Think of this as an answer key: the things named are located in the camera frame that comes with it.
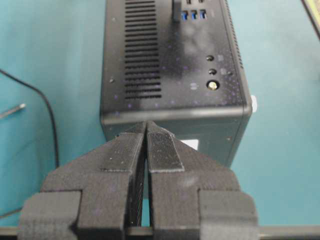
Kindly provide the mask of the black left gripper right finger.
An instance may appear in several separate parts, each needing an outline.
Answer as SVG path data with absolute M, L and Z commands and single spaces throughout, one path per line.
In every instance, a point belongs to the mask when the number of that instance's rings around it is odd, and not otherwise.
M 155 240 L 256 240 L 258 214 L 228 167 L 147 123 L 151 225 Z

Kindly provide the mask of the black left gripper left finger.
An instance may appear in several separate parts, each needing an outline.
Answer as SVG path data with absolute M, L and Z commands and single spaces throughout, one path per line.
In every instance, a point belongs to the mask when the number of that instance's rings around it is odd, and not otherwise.
M 145 132 L 138 123 L 51 171 L 21 211 L 21 240 L 123 240 L 140 226 Z

